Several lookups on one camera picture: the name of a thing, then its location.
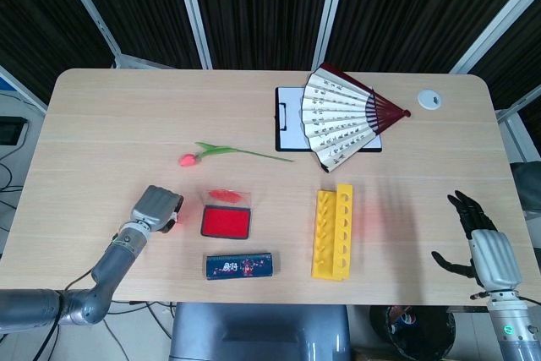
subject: trash can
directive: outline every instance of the trash can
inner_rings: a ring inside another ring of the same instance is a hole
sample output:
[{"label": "trash can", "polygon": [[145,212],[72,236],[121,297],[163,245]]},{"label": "trash can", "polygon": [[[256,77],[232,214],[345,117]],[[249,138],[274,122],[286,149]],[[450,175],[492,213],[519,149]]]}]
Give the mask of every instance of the trash can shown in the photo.
[{"label": "trash can", "polygon": [[371,306],[370,324],[406,359],[442,359],[455,342],[455,317],[446,306]]}]

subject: white round disc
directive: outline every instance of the white round disc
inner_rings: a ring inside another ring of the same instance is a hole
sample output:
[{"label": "white round disc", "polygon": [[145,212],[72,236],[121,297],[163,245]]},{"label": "white round disc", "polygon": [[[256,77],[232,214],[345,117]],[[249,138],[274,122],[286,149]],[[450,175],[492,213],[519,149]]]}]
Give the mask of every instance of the white round disc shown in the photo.
[{"label": "white round disc", "polygon": [[440,94],[431,89],[421,90],[417,95],[417,100],[419,101],[419,105],[427,110],[439,109],[441,107],[441,102],[443,101]]}]

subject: red ink pad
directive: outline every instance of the red ink pad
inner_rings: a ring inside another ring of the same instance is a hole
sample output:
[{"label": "red ink pad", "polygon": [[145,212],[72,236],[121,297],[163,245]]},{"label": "red ink pad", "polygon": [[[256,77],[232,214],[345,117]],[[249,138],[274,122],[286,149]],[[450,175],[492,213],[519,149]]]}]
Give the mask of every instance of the red ink pad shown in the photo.
[{"label": "red ink pad", "polygon": [[248,238],[250,212],[246,207],[206,205],[201,235],[215,238]]}]

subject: floor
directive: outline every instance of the floor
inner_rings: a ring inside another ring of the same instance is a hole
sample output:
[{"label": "floor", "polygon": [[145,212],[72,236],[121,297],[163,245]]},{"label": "floor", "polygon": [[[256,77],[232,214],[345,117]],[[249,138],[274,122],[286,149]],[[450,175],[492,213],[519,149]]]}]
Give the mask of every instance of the floor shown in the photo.
[{"label": "floor", "polygon": [[[507,148],[509,137],[504,129],[502,129],[502,137],[510,161],[516,161],[514,159],[516,151],[513,150],[512,146]],[[5,227],[8,228],[8,223],[11,224],[13,215],[14,211],[6,212],[3,215],[2,221]],[[528,229],[534,246],[541,247],[541,217],[531,222],[528,221]],[[2,246],[5,237],[7,236],[0,237]],[[123,312],[140,307],[141,305],[112,304],[111,312]],[[170,309],[162,304],[153,304],[152,308],[165,329],[171,332],[172,314]],[[541,325],[541,307],[531,309],[535,324]],[[353,346],[387,347],[370,327],[368,306],[348,306],[347,310]],[[460,361],[498,361],[502,359],[488,314],[456,313],[455,319],[456,340],[448,359]],[[167,359],[170,340],[152,318],[148,309],[141,309],[125,315],[108,315],[106,321],[122,343],[130,361]],[[48,329],[10,334],[0,343],[0,359],[13,361],[33,359],[47,331]],[[94,361],[99,359],[101,361],[116,361],[125,359],[121,348],[107,331],[104,323],[88,327],[62,326],[56,348],[50,357],[52,344],[53,340],[47,346],[40,360]]]}]

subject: robotic hand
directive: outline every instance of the robotic hand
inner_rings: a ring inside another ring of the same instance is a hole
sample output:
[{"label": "robotic hand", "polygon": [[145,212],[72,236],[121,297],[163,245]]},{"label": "robotic hand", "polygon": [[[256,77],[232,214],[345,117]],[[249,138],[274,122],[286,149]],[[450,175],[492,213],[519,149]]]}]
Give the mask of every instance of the robotic hand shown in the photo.
[{"label": "robotic hand", "polygon": [[522,276],[507,236],[496,230],[479,203],[459,191],[455,194],[447,198],[460,216],[472,253],[471,265],[452,264],[436,251],[432,256],[444,270],[476,279],[484,291],[472,299],[490,296],[487,307],[505,361],[540,361],[538,328],[515,291]]},{"label": "robotic hand", "polygon": [[112,295],[151,232],[168,232],[177,221],[183,197],[151,185],[132,209],[130,221],[116,234],[91,273],[92,289],[0,290],[0,333],[28,331],[53,323],[91,325],[99,323],[111,306]]}]

